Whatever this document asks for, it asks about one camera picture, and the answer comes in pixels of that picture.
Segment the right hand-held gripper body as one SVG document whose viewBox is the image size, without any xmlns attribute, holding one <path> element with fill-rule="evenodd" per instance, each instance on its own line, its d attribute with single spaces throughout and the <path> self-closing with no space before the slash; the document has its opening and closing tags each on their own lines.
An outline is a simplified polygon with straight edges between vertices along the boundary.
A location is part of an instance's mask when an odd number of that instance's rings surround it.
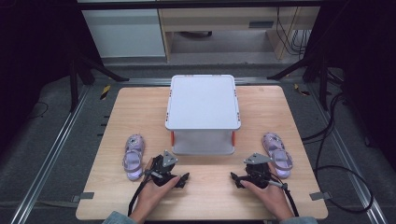
<svg viewBox="0 0 396 224">
<path fill-rule="evenodd" d="M 271 159 L 260 153 L 253 153 L 244 160 L 247 174 L 242 176 L 242 180 L 253 183 L 256 187 L 265 189 L 271 180 L 271 172 L 268 162 Z"/>
</svg>

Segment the black curtain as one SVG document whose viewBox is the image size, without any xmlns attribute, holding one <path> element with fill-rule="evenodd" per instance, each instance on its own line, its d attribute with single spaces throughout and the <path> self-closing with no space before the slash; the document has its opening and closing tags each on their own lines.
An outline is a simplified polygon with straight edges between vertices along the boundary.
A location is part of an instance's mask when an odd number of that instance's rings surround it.
<svg viewBox="0 0 396 224">
<path fill-rule="evenodd" d="M 7 152 L 41 89 L 68 75 L 69 38 L 101 63 L 78 0 L 0 0 L 0 155 Z"/>
<path fill-rule="evenodd" d="M 369 141 L 396 170 L 396 0 L 339 0 L 320 7 L 312 36 L 326 34 L 329 66 Z"/>
</svg>

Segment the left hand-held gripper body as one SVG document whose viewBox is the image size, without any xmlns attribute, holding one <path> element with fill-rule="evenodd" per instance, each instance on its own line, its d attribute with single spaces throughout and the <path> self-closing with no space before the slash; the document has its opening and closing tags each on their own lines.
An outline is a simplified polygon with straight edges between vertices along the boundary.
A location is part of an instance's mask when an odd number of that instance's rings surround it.
<svg viewBox="0 0 396 224">
<path fill-rule="evenodd" d="M 152 177 L 153 182 L 159 187 L 166 184 L 174 177 L 174 175 L 171 174 L 171 171 L 176 163 L 177 158 L 167 150 L 165 150 L 162 155 L 155 157 L 150 168 L 150 176 Z"/>
</svg>

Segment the white rack with orange posts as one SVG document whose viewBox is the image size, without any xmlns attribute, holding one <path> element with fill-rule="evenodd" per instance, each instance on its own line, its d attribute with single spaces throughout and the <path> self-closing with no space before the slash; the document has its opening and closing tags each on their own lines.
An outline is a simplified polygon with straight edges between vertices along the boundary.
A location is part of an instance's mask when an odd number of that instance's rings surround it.
<svg viewBox="0 0 396 224">
<path fill-rule="evenodd" d="M 165 128 L 177 155 L 231 155 L 241 116 L 231 75 L 172 77 Z"/>
</svg>

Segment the grey table bracket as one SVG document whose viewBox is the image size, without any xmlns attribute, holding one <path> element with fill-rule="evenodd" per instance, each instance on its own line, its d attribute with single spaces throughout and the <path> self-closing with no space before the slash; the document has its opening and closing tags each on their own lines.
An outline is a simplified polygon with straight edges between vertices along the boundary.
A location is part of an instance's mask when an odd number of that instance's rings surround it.
<svg viewBox="0 0 396 224">
<path fill-rule="evenodd" d="M 332 195 L 330 192 L 314 192 L 309 194 L 310 198 L 312 201 L 317 201 L 317 200 L 330 200 L 332 198 Z"/>
<path fill-rule="evenodd" d="M 93 192 L 81 192 L 78 195 L 74 195 L 71 199 L 72 203 L 79 203 L 81 200 L 90 200 L 94 196 Z"/>
</svg>

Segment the white cabinet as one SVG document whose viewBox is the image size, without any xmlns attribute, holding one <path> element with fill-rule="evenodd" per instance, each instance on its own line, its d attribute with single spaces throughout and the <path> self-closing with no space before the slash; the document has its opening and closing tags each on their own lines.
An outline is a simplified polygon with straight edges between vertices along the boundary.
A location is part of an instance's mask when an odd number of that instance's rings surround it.
<svg viewBox="0 0 396 224">
<path fill-rule="evenodd" d="M 83 10 L 102 58 L 164 57 L 155 9 Z"/>
</svg>

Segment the light wooden desk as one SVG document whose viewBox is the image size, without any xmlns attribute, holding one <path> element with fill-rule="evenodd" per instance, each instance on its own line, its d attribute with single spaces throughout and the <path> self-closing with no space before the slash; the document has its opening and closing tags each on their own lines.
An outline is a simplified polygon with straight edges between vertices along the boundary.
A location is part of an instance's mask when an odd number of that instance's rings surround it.
<svg viewBox="0 0 396 224">
<path fill-rule="evenodd" d="M 287 53 L 295 30 L 312 30 L 319 7 L 239 7 L 159 9 L 166 58 L 175 32 L 265 30 L 276 57 Z"/>
</svg>

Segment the person's left hand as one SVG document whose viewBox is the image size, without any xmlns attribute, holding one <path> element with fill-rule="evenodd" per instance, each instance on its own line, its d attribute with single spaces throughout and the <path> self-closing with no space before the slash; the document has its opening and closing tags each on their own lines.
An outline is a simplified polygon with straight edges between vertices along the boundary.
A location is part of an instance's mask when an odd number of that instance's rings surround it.
<svg viewBox="0 0 396 224">
<path fill-rule="evenodd" d="M 157 207 L 162 198 L 177 184 L 179 179 L 180 177 L 177 175 L 160 187 L 152 181 L 149 181 L 139 193 L 134 210 L 129 215 L 129 218 L 134 220 L 137 224 L 144 224 L 150 213 Z"/>
</svg>

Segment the metal floor rail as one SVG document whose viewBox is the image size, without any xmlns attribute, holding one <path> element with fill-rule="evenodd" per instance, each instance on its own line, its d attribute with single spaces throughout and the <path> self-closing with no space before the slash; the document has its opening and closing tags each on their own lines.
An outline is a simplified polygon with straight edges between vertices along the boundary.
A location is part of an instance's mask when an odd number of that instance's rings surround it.
<svg viewBox="0 0 396 224">
<path fill-rule="evenodd" d="M 325 202 L 328 216 L 322 224 L 391 224 L 392 201 L 381 193 L 387 191 L 393 174 L 380 151 L 367 147 L 364 132 L 345 97 L 335 108 L 324 110 L 318 99 L 318 85 L 307 85 L 313 103 L 313 118 L 307 121 L 311 135 L 322 130 L 330 120 L 333 129 L 326 138 L 309 140 L 305 146 L 308 158 L 318 166 L 318 181 L 332 198 Z"/>
<path fill-rule="evenodd" d="M 50 172 L 52 171 L 54 164 L 62 152 L 64 143 L 67 140 L 72 128 L 74 127 L 74 124 L 82 107 L 85 104 L 87 95 L 91 88 L 91 86 L 82 86 L 81 93 L 78 94 L 78 102 L 76 107 L 66 117 L 66 120 L 61 130 L 58 132 L 58 135 L 52 144 L 46 159 L 44 159 L 37 175 L 35 176 L 33 183 L 23 197 L 22 201 L 19 203 L 13 218 L 10 220 L 10 224 L 24 224 L 29 217 L 40 192 L 44 188 L 47 179 L 50 176 Z"/>
</svg>

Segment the black metal stand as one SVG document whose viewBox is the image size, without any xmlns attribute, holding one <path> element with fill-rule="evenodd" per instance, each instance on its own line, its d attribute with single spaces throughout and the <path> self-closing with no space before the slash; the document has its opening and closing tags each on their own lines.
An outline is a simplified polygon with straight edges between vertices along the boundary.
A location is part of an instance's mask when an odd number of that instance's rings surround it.
<svg viewBox="0 0 396 224">
<path fill-rule="evenodd" d="M 80 77 L 84 85 L 91 85 L 94 82 L 91 68 L 117 82 L 128 81 L 128 78 L 116 75 L 103 65 L 100 65 L 80 53 L 70 54 L 68 70 L 70 76 L 71 112 L 74 112 L 78 106 L 78 77 Z"/>
<path fill-rule="evenodd" d="M 313 82 L 316 77 L 319 78 L 318 97 L 319 102 L 324 110 L 327 106 L 327 84 L 328 84 L 328 57 L 326 49 L 313 49 L 307 56 L 304 56 L 297 63 L 292 64 L 281 72 L 268 77 L 270 80 L 280 80 L 298 68 L 304 67 L 304 82 Z"/>
</svg>

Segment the person's right hand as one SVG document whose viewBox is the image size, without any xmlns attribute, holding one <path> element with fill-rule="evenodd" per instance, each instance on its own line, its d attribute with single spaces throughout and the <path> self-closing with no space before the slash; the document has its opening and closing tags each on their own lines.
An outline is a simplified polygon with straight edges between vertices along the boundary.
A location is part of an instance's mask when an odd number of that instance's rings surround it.
<svg viewBox="0 0 396 224">
<path fill-rule="evenodd" d="M 250 190 L 263 204 L 266 210 L 271 213 L 278 221 L 284 221 L 294 217 L 286 200 L 284 191 L 274 185 L 268 185 L 261 189 L 251 182 L 241 180 L 240 183 Z"/>
</svg>

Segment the purple star sandal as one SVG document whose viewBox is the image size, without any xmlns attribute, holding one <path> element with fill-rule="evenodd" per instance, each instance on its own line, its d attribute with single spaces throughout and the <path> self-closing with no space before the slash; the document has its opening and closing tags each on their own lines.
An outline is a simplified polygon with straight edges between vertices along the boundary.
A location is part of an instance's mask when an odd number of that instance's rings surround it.
<svg viewBox="0 0 396 224">
<path fill-rule="evenodd" d="M 132 181 L 138 179 L 142 174 L 144 149 L 144 138 L 140 134 L 133 134 L 126 141 L 122 166 L 127 177 Z"/>
<path fill-rule="evenodd" d="M 262 145 L 276 169 L 277 176 L 282 179 L 288 178 L 293 168 L 293 161 L 280 136 L 276 133 L 266 133 L 262 137 Z"/>
</svg>

